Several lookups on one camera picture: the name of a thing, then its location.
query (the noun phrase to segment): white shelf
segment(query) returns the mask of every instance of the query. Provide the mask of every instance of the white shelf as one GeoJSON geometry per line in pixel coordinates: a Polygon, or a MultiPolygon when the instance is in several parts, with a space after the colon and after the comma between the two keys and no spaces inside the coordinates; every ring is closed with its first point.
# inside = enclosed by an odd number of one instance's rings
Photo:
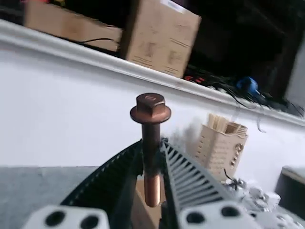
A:
{"type": "Polygon", "coordinates": [[[27,49],[44,52],[50,55],[60,56],[76,62],[108,69],[134,78],[204,97],[221,104],[240,107],[240,109],[248,110],[253,113],[259,113],[275,119],[290,122],[292,124],[305,126],[305,119],[303,118],[268,109],[266,107],[262,109],[258,104],[253,104],[247,100],[242,100],[243,104],[246,106],[255,107],[255,109],[248,109],[237,104],[237,102],[226,93],[178,79],[176,77],[139,66],[120,58],[116,58],[4,20],[0,20],[0,41],[27,49]]]}

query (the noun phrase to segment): white block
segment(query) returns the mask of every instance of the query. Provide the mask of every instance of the white block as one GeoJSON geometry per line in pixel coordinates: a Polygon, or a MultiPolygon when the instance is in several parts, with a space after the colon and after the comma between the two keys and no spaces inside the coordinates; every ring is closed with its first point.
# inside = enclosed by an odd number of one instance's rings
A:
{"type": "Polygon", "coordinates": [[[274,192],[265,192],[264,196],[265,196],[265,201],[270,208],[277,207],[281,200],[281,197],[274,192]]]}

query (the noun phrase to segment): copper bolt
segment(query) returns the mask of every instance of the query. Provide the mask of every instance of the copper bolt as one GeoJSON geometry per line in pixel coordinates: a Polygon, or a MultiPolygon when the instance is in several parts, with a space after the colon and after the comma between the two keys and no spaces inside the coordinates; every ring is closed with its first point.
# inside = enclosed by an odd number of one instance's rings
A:
{"type": "Polygon", "coordinates": [[[137,105],[131,109],[131,118],[142,124],[142,150],[144,165],[145,202],[150,207],[160,203],[160,167],[157,151],[160,143],[160,123],[171,117],[160,94],[146,93],[137,97],[137,105]]]}

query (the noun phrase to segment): black object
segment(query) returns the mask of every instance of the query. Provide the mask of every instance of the black object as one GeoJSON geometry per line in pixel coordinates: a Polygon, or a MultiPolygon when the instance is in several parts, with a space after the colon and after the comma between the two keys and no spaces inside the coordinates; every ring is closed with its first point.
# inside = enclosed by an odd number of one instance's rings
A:
{"type": "Polygon", "coordinates": [[[61,205],[103,209],[111,229],[129,228],[137,176],[143,171],[141,150],[139,141],[115,155],[81,182],[61,205]]]}
{"type": "MultiPolygon", "coordinates": [[[[81,182],[61,205],[103,209],[111,229],[128,229],[137,176],[143,171],[141,152],[141,141],[121,151],[81,182]]],[[[157,153],[167,200],[162,204],[161,227],[178,228],[177,216],[186,207],[232,199],[205,168],[173,148],[166,138],[157,153]]]]}
{"type": "Polygon", "coordinates": [[[281,173],[275,192],[281,196],[279,206],[305,220],[305,184],[281,173]]]}
{"type": "Polygon", "coordinates": [[[0,19],[23,24],[24,4],[21,0],[0,0],[0,19]]]}

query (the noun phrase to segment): gray fabric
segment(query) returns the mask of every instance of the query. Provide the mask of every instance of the gray fabric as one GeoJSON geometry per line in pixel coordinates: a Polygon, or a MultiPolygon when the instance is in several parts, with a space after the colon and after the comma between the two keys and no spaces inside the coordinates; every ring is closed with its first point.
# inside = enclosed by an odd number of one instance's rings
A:
{"type": "Polygon", "coordinates": [[[30,213],[59,204],[96,167],[0,167],[0,229],[20,229],[30,213]]]}

